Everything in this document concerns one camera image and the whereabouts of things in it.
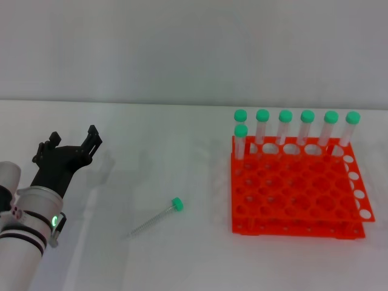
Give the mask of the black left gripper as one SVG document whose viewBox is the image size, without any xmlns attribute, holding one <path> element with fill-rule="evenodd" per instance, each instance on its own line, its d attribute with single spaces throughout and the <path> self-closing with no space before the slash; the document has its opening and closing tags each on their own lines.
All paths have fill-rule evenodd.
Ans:
<svg viewBox="0 0 388 291">
<path fill-rule="evenodd" d="M 45 187 L 63 198 L 75 172 L 92 162 L 93 155 L 102 144 L 94 125 L 87 133 L 80 146 L 57 147 L 61 142 L 57 132 L 52 132 L 47 141 L 40 142 L 32 158 L 39 169 L 30 185 Z"/>
</svg>

